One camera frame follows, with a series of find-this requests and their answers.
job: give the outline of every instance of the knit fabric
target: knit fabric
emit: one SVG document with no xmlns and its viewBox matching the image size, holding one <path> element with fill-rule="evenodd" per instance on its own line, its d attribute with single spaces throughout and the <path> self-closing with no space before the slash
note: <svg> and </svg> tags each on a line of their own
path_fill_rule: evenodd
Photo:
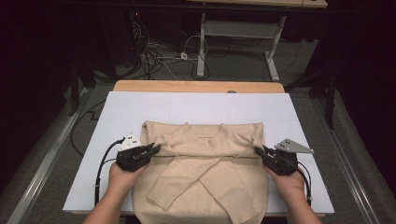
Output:
<svg viewBox="0 0 396 224">
<path fill-rule="evenodd" d="M 143 144 L 161 145 L 134 188 L 142 223 L 261 223 L 268 175 L 254 147 L 263 124 L 184 125 L 146 121 Z"/>
</svg>

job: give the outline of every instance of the table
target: table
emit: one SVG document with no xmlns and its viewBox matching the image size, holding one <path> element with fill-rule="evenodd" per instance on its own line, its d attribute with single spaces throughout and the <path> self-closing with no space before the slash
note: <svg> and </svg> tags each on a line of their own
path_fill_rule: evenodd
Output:
<svg viewBox="0 0 396 224">
<path fill-rule="evenodd" d="M 325 0 L 189 0 L 192 2 L 205 3 L 227 3 L 244 4 L 253 6 L 272 6 L 272 7 L 327 7 Z M 286 16 L 282 16 L 278 23 L 258 23 L 241 21 L 211 21 L 206 19 L 206 14 L 202 13 L 201 18 L 201 40 L 197 65 L 197 76 L 205 75 L 205 36 L 206 35 L 225 35 L 242 36 L 253 38 L 272 39 L 271 49 L 264 52 L 265 60 L 268 64 L 271 79 L 279 81 L 274 62 L 274 54 L 277 43 L 286 21 Z"/>
<path fill-rule="evenodd" d="M 264 123 L 267 146 L 286 137 L 308 147 L 291 99 L 279 83 L 200 82 L 122 80 L 117 82 L 92 135 L 64 204 L 64 211 L 86 214 L 93 208 L 94 182 L 100 160 L 106 149 L 129 132 L 140 136 L 145 120 L 165 123 Z M 108 154 L 115 158 L 117 149 Z M 334 212 L 318 167 L 311 154 L 298 159 L 312 176 L 312 207 L 323 216 Z M 105 164 L 101 174 L 101 197 L 107 187 Z M 267 217 L 285 216 L 286 206 L 270 178 Z M 121 213 L 133 214 L 132 194 L 125 200 Z"/>
</svg>

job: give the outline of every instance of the dark background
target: dark background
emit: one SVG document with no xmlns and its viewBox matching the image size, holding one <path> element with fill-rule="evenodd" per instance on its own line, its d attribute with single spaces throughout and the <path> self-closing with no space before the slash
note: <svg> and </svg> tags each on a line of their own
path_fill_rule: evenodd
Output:
<svg viewBox="0 0 396 224">
<path fill-rule="evenodd" d="M 324 15 L 314 21 L 290 17 L 282 36 L 293 41 L 321 39 L 307 75 L 321 69 L 331 57 L 339 58 L 337 88 L 364 144 L 396 192 L 396 179 L 391 173 L 396 159 L 396 7 L 393 1 L 382 0 L 364 8 L 367 2 L 371 1 L 329 1 L 329 8 L 362 9 L 363 16 L 335 19 Z M 112 64 L 128 63 L 133 51 L 123 47 L 131 43 L 124 18 L 114 10 L 99 13 L 91 9 L 79 17 L 76 11 L 49 0 L 9 0 L 2 1 L 0 14 L 3 190 L 66 103 L 63 93 L 70 82 L 70 65 L 78 60 L 78 75 L 91 86 L 93 68 L 114 73 Z M 191 16 L 200 17 L 146 12 L 145 19 L 151 22 L 152 32 L 177 43 L 181 29 L 192 34 L 199 30 L 199 23 L 191 22 Z M 344 53 L 333 55 L 340 45 Z M 319 85 L 320 81 L 327 79 L 309 85 Z"/>
</svg>

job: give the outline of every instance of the gray carpet floor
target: gray carpet floor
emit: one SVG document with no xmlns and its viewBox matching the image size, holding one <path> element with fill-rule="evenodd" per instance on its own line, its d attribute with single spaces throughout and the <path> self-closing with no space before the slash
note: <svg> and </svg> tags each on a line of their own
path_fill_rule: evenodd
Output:
<svg viewBox="0 0 396 224">
<path fill-rule="evenodd" d="M 240 46 L 240 43 L 249 43 L 237 39 L 238 47 L 225 49 L 223 46 L 211 46 L 206 55 L 206 64 L 209 67 L 210 77 L 207 80 L 227 81 L 270 81 L 266 63 L 263 61 L 263 49 L 268 47 L 268 42 L 262 41 L 253 47 Z M 280 83 L 287 84 L 301 77 L 315 49 L 313 43 L 279 43 L 276 51 L 275 62 L 280 76 Z M 175 53 L 168 48 L 157 49 L 163 56 L 174 56 Z M 122 73 L 127 70 L 124 65 L 117 65 Z M 193 80 L 191 78 L 191 63 L 174 63 L 162 67 L 151 77 L 163 80 Z M 80 111 L 85 112 L 98 102 L 105 100 L 109 91 L 114 86 L 114 81 L 103 74 L 95 73 L 96 87 L 84 93 L 85 101 L 81 102 Z M 335 213 L 322 217 L 323 223 L 396 223 L 393 216 L 396 206 L 393 195 L 389 191 L 384 179 L 377 171 L 364 144 L 350 120 L 339 94 L 336 94 L 334 108 L 334 130 L 330 130 L 323 121 L 323 99 L 310 99 L 307 88 L 298 88 L 290 92 L 291 99 L 300 119 L 308 144 L 316 150 L 314 157 L 322 174 L 324 183 L 329 191 Z M 90 142 L 97 119 L 103 104 L 91 109 L 91 113 L 84 116 L 76 126 L 73 133 L 76 147 L 83 153 Z M 35 148 L 23 162 L 19 171 L 8 184 L 0 196 L 0 223 L 7 223 L 14 212 L 21 196 L 29 186 L 35 171 L 45 158 L 51 141 L 62 132 L 68 119 L 70 105 L 53 121 L 46 133 L 37 142 Z M 347 165 L 353 170 L 368 201 L 372 206 L 369 215 L 367 210 L 358 203 L 359 193 L 353 188 L 350 176 L 345 172 L 346 164 L 340 161 L 340 151 Z M 81 157 L 73 149 L 69 138 L 60 148 L 60 155 L 48 178 L 33 199 L 24 216 L 24 223 L 80 223 L 83 215 L 74 215 L 62 211 L 64 201 L 77 173 Z M 377 219 L 370 220 L 373 214 Z"/>
</svg>

